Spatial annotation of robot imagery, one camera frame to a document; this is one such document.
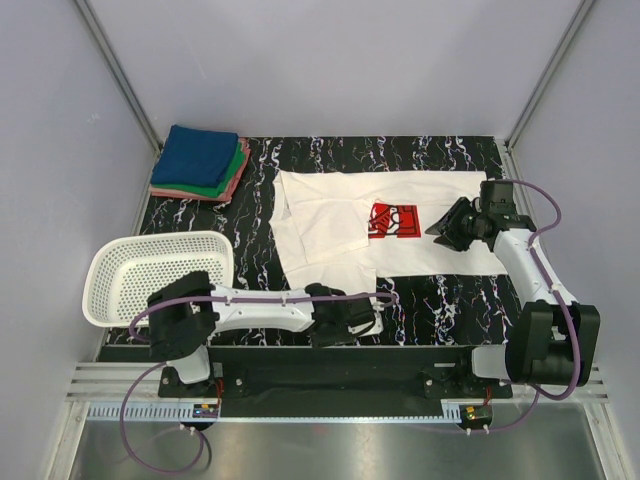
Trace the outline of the white Coca-Cola print t-shirt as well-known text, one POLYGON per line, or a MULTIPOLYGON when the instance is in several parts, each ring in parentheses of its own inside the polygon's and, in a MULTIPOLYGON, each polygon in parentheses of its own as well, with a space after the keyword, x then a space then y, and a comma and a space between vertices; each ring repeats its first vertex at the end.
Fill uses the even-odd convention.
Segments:
POLYGON ((463 171, 280 171, 270 227, 290 287, 319 282, 352 294, 372 292, 386 277, 504 274, 483 243, 456 253, 426 232, 456 200, 474 197, 485 178, 463 171))

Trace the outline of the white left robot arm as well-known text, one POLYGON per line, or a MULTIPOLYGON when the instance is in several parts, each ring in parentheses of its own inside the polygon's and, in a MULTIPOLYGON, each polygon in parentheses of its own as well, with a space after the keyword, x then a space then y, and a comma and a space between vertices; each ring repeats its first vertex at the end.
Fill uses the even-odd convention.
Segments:
POLYGON ((185 275, 147 300, 150 357, 184 384, 212 377, 206 342, 216 334, 276 329, 304 333, 314 347, 344 345, 381 326, 370 294, 347 295, 320 283, 285 291, 237 290, 204 271, 185 275))

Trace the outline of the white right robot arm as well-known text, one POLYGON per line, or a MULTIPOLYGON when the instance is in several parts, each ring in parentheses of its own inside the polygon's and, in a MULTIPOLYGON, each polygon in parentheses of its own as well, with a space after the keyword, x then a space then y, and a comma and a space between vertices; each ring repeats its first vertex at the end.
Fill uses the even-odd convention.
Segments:
POLYGON ((563 386, 563 393, 541 390, 559 400, 584 386, 590 375, 600 327, 600 315, 583 305, 561 284, 548 260, 538 251, 536 227, 512 202, 482 206, 478 199, 459 198, 425 230, 434 242, 457 252, 484 242, 505 267, 521 303, 521 313, 504 348, 504 365, 486 347, 472 354, 474 374, 505 373, 512 383, 563 386))

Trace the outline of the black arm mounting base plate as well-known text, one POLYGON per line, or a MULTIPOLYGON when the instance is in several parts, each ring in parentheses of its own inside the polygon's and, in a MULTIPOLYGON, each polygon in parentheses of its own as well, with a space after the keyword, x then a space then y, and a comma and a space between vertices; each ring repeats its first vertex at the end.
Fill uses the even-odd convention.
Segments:
POLYGON ((274 390, 406 393, 428 399, 494 400, 512 388, 471 372, 470 346, 248 347, 208 349, 211 377, 186 385, 176 370, 162 370, 164 398, 248 398, 274 390))

